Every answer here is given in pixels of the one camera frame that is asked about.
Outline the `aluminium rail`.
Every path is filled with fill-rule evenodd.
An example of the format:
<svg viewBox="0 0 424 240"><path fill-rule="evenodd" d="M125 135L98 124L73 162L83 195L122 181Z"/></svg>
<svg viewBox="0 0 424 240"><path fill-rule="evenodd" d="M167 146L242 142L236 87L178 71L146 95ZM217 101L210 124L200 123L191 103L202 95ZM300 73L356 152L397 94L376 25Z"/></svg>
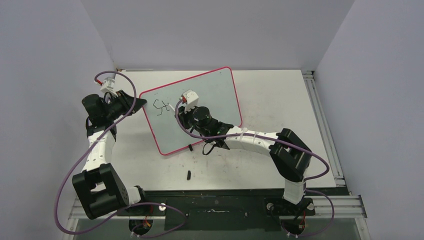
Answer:
<svg viewBox="0 0 424 240"><path fill-rule="evenodd" d="M310 196L313 199L314 209L316 215L313 218L331 217L332 209L331 204L324 196ZM360 195L333 195L329 196L334 206L335 218L367 218L367 212ZM74 200L70 219L88 219L84 213L83 207L78 198Z"/></svg>
<svg viewBox="0 0 424 240"><path fill-rule="evenodd" d="M342 166L339 160L339 156L336 150L336 146L328 125L327 118L325 116L321 100L317 91L314 71L306 70L302 72L302 77L305 82L305 86L311 101L313 112L318 123L318 128L323 140L324 148L329 160L331 171L337 187L345 187L346 181Z"/></svg>

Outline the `aluminium rail right side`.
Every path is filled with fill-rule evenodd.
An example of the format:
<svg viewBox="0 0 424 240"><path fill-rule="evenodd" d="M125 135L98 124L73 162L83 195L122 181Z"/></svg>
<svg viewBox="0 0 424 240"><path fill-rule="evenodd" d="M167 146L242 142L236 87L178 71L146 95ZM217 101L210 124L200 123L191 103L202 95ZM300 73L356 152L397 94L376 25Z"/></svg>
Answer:
<svg viewBox="0 0 424 240"><path fill-rule="evenodd" d="M327 118L325 116L321 100L317 91L314 71L306 70L302 72L302 77L305 82L305 86L311 101L313 112L318 123L318 128L323 140L324 148L329 160L331 171L337 187L345 187L346 181L342 166L339 160L339 156L336 150L336 146L328 125Z"/></svg>

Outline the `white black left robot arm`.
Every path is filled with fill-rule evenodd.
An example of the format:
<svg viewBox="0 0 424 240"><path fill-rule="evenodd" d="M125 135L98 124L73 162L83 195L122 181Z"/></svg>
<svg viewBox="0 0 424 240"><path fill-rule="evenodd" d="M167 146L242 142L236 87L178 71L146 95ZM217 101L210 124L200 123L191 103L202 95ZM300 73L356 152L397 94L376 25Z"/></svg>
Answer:
<svg viewBox="0 0 424 240"><path fill-rule="evenodd" d="M144 190L138 185L126 187L111 160L117 138L115 120L135 114L147 101L119 90L109 102L98 94L81 102L88 113L85 128L92 150L82 171L72 177L72 185L86 216L94 220L128 206L136 215L144 215L149 210Z"/></svg>

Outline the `aluminium front rail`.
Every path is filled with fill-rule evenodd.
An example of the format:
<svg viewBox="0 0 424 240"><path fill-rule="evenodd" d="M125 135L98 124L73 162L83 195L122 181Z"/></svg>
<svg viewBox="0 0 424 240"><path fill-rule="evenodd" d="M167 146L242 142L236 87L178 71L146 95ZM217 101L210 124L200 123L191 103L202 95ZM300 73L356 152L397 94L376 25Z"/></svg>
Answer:
<svg viewBox="0 0 424 240"><path fill-rule="evenodd" d="M331 204L324 196L310 196L313 199L314 209L316 215L313 218L331 217L332 209ZM335 218L367 218L367 212L360 195L333 195L329 196L334 206ZM70 219L88 219L84 213L83 207L78 198L74 200Z"/></svg>

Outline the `pink framed whiteboard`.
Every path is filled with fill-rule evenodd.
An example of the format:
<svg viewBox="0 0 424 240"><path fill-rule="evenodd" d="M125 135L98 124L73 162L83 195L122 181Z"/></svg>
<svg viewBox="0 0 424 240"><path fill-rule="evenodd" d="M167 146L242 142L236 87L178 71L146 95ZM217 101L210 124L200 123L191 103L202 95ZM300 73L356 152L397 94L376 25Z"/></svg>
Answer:
<svg viewBox="0 0 424 240"><path fill-rule="evenodd" d="M194 135L223 134L223 124L243 123L231 68L221 67L140 93L147 123L159 153L167 156L197 144Z"/></svg>

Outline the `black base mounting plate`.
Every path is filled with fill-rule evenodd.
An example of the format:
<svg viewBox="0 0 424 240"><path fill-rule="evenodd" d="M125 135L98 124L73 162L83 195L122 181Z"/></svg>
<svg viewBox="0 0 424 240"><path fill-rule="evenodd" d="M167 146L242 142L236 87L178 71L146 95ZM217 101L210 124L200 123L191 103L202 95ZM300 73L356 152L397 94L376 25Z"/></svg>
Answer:
<svg viewBox="0 0 424 240"><path fill-rule="evenodd" d="M304 198L299 206L283 200L284 189L230 189L230 190L148 190L145 202L165 204L178 209L161 211L158 206L136 206L119 213L120 217L141 219L147 217L156 223L164 217L165 230L183 222L182 231L244 231L262 229L279 231L282 218L286 225L304 222L314 216L313 200Z"/></svg>

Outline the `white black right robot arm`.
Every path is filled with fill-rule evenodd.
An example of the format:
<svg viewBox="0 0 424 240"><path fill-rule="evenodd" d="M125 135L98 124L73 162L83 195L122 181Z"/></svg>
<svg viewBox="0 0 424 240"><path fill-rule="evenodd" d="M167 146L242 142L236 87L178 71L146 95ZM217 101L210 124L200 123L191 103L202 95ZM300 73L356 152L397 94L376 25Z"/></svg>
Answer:
<svg viewBox="0 0 424 240"><path fill-rule="evenodd" d="M185 112L184 107L177 110L181 127L190 134L198 136L213 148L226 150L245 150L270 157L284 178L283 209L296 214L303 207L306 191L305 172L309 167L310 150L290 129L280 132L258 132L240 128L213 118L205 106L194 107Z"/></svg>

